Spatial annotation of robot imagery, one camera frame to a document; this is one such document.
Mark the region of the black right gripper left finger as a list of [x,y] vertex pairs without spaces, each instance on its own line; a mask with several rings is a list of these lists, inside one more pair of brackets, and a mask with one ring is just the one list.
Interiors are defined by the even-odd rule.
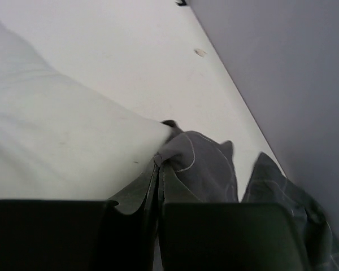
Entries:
[[0,200],[0,270],[151,270],[158,167],[106,200]]

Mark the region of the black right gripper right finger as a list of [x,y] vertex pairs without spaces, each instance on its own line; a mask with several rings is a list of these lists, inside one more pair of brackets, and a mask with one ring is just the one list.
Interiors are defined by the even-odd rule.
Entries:
[[164,270],[309,270],[305,247],[278,204],[204,203],[166,164],[159,170]]

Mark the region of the dark grey checked pillowcase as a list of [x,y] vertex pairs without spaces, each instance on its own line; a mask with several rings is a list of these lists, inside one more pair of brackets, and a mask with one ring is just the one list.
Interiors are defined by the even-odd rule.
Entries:
[[[177,178],[201,201],[239,203],[233,143],[217,143],[195,131],[183,131],[165,120],[171,134],[154,156],[165,161]],[[312,270],[339,270],[339,241],[321,205],[287,179],[277,164],[261,152],[252,169],[242,203],[277,203],[292,216],[305,244]]]

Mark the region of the white pillow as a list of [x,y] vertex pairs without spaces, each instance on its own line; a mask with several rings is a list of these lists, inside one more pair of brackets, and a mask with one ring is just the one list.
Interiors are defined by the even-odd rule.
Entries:
[[109,198],[170,133],[59,73],[0,22],[0,199]]

